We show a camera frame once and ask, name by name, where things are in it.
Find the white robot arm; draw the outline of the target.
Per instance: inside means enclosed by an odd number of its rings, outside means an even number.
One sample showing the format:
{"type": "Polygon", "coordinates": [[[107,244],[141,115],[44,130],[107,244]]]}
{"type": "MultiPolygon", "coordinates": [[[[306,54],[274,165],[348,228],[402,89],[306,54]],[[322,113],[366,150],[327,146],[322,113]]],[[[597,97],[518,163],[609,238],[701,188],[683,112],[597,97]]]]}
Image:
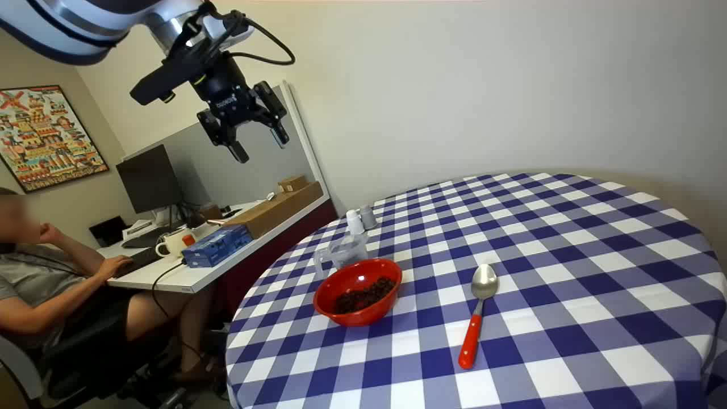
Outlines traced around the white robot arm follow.
{"type": "Polygon", "coordinates": [[[238,124],[266,124],[280,147],[289,144],[282,124],[285,107],[267,81],[244,81],[231,45],[258,31],[283,58],[256,54],[256,61],[292,66],[294,54],[243,11],[218,11],[210,0],[0,0],[0,27],[6,33],[72,66],[101,61],[135,24],[144,24],[163,49],[160,63],[130,91],[139,104],[169,102],[174,89],[189,83],[207,104],[198,123],[236,162],[248,162],[238,124]]]}

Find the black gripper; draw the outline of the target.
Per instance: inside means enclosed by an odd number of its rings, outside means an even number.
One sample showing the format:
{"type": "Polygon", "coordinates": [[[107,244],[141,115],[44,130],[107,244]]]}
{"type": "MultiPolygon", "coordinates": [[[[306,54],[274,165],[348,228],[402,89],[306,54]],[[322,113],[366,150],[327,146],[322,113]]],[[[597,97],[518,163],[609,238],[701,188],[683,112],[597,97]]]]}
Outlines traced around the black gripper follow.
{"type": "Polygon", "coordinates": [[[289,144],[289,132],[282,124],[282,102],[267,81],[250,87],[229,52],[223,52],[199,80],[192,81],[194,93],[207,102],[198,113],[205,130],[226,130],[226,150],[244,163],[250,157],[236,138],[236,124],[260,123],[272,130],[280,146],[289,144]]]}

